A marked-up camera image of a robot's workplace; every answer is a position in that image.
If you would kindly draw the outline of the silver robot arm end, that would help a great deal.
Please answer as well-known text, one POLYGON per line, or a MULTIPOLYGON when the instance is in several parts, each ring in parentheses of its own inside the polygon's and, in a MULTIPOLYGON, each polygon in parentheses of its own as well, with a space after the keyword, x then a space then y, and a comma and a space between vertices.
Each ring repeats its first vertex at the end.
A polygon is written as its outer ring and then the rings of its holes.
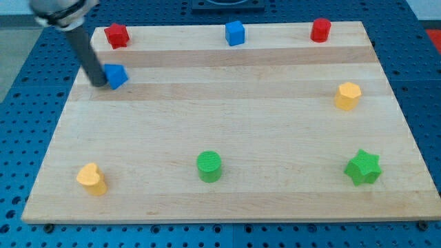
POLYGON ((85 15, 99 0, 29 0, 35 21, 43 27, 71 31, 85 22, 85 15))

